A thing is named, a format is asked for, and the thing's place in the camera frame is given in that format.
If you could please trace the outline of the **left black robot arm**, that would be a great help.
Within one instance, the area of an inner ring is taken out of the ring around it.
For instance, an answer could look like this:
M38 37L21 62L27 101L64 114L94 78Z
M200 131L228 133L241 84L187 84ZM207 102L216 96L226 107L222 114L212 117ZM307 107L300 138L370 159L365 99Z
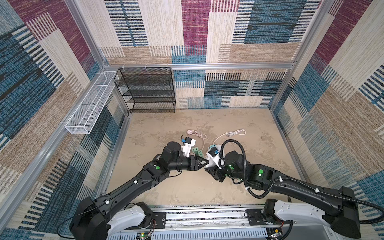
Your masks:
M198 171L209 163L193 155L186 157L177 142L169 142L161 154L154 157L131 180L95 200L82 200L69 230L76 240L105 240L131 227L151 227L152 210L143 202L125 207L142 193L169 178L171 171Z

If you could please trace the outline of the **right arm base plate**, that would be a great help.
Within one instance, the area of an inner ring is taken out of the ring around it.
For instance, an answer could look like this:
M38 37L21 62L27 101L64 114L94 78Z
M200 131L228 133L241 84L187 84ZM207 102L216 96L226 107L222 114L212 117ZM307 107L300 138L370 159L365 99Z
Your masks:
M244 216L249 221L250 226L261 226L261 225L289 225L290 220L282 220L275 215L274 210L264 209L247 209Z

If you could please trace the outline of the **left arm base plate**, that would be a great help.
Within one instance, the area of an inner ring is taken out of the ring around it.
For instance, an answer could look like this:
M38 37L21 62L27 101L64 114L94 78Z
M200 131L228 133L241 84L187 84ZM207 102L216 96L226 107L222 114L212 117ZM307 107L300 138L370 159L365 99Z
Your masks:
M145 216L140 227L144 229L164 229L166 227L166 220L166 212L154 212Z

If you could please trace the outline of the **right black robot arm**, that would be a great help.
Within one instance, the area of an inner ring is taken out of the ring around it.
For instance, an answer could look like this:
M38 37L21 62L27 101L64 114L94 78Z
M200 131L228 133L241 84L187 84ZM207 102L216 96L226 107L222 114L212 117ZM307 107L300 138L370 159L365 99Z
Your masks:
M207 156L205 170L215 180L222 182L226 177L231 178L236 184L243 184L256 199L263 199L269 193L297 199L314 207L313 210L302 208L305 216L316 218L344 237L359 239L362 236L359 203L350 188L341 187L337 190L316 186L271 167L251 164L236 151L222 155L219 150L212 148Z

